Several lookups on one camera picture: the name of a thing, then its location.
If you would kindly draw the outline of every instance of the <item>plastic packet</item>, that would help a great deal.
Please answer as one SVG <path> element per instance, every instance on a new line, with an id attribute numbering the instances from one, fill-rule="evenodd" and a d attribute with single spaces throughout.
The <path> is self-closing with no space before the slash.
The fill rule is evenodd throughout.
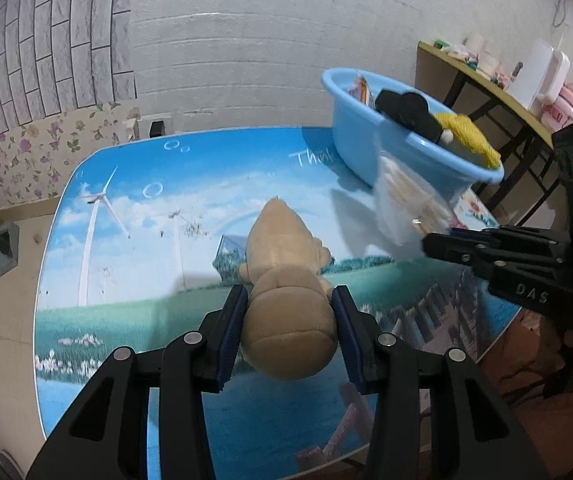
<path id="1" fill-rule="evenodd" d="M 347 88 L 347 94 L 355 97 L 363 105 L 367 105 L 369 108 L 375 108 L 375 98 L 369 89 L 369 83 L 364 78 L 364 76 L 358 75 L 353 84 Z"/>
<path id="2" fill-rule="evenodd" d="M 453 212 L 431 184 L 390 153 L 380 150 L 377 165 L 374 196 L 378 229 L 395 245 L 407 246 L 407 258 L 421 256 L 422 238 L 429 233 L 449 232 Z"/>

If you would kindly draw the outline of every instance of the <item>beige stuffed animal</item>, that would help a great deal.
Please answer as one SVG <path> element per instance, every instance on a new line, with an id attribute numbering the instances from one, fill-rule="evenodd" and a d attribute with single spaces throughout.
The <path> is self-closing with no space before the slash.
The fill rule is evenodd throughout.
<path id="1" fill-rule="evenodd" d="M 333 286 L 319 275 L 331 253 L 302 219 L 274 198 L 247 239 L 240 276 L 253 283 L 242 327 L 242 354 L 266 375 L 295 380 L 322 370 L 338 340 L 329 305 Z"/>

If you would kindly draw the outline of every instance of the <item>tabletop with landscape print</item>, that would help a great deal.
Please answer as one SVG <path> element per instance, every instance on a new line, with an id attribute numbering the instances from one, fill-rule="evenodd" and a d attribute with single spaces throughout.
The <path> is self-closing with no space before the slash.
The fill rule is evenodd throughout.
<path id="1" fill-rule="evenodd" d="M 249 230 L 274 196 L 331 250 L 325 278 L 348 285 L 362 311 L 416 348 L 458 345 L 479 358 L 518 311 L 464 267 L 396 262 L 376 227 L 371 190 L 342 163 L 329 128 L 203 132 L 108 148 L 73 174 L 42 263 L 34 354 L 47 435 L 114 348 L 164 347 L 222 307 Z M 454 223 L 497 225 L 470 191 Z M 337 460 L 368 443 L 375 408 L 349 383 L 340 352 L 316 376 L 293 382 L 256 372 L 240 354 L 223 392 L 203 398 L 218 480 L 282 478 Z M 160 477 L 157 418 L 152 390 L 151 480 Z"/>

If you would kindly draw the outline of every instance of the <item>yellow cloth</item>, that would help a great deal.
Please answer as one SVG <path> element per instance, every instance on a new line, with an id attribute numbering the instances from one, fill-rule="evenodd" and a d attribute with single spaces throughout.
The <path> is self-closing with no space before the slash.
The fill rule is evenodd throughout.
<path id="1" fill-rule="evenodd" d="M 500 153 L 496 152 L 473 121 L 466 115 L 442 112 L 435 115 L 443 130 L 451 130 L 455 140 L 471 153 L 482 155 L 487 168 L 497 170 L 501 165 Z"/>

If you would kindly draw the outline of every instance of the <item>silver bolt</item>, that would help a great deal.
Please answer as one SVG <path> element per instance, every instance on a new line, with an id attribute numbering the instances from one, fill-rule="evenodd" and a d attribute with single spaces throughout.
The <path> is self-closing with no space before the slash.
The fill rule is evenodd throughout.
<path id="1" fill-rule="evenodd" d="M 113 352 L 113 359 L 116 361 L 125 361 L 126 359 L 129 359 L 129 357 L 131 357 L 131 349 L 126 346 L 121 346 Z"/>
<path id="2" fill-rule="evenodd" d="M 394 336 L 393 334 L 390 334 L 388 332 L 382 332 L 377 337 L 377 342 L 380 343 L 380 345 L 382 346 L 393 346 L 398 342 L 398 340 L 396 336 Z"/>
<path id="3" fill-rule="evenodd" d="M 452 348 L 449 350 L 449 358 L 456 363 L 461 363 L 467 358 L 467 354 L 462 352 L 459 348 Z"/>
<path id="4" fill-rule="evenodd" d="M 199 332 L 188 332 L 184 335 L 184 342 L 187 345 L 196 345 L 202 341 L 202 334 Z"/>

